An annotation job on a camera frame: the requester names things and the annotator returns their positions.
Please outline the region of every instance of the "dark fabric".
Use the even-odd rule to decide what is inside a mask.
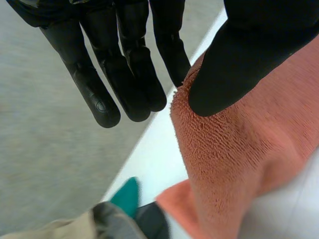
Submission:
[[[19,16],[33,27],[47,27],[50,24],[78,18],[79,2],[69,0],[6,0]],[[102,5],[109,4],[112,0],[81,1],[81,8],[94,10]]]
[[[169,239],[165,215],[156,203],[138,208],[135,222],[148,239]]]

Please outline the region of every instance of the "orange microfiber cloth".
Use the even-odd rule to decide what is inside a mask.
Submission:
[[[207,118],[188,105],[202,59],[171,107],[189,180],[157,200],[195,239],[236,239],[254,198],[292,180],[319,143],[319,38]]]

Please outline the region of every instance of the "black glove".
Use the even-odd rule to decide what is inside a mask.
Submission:
[[[190,107],[203,117],[241,99],[319,33],[318,0],[224,2],[228,20],[206,51],[189,92]]]
[[[179,37],[185,0],[150,0],[154,33],[169,75],[180,86],[190,64]],[[145,44],[148,0],[7,0],[31,26],[40,27],[61,56],[102,127],[120,121],[120,111],[98,76],[84,45],[83,27],[97,60],[128,117],[146,120],[162,110],[166,95]],[[121,54],[119,36],[124,52]]]

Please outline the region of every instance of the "gray carpet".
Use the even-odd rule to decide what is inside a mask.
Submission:
[[[181,37],[189,57],[222,7],[222,0],[187,0]],[[151,19],[148,30],[168,92]],[[0,1],[0,235],[74,217],[97,203],[149,122],[122,114],[117,127],[98,126],[40,31]]]

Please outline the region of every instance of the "microfiber cloth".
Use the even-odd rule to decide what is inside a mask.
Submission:
[[[195,239],[236,239],[254,198],[292,180],[318,146],[319,38],[240,101],[206,118],[188,105],[202,59],[171,106],[189,179],[157,201]]]

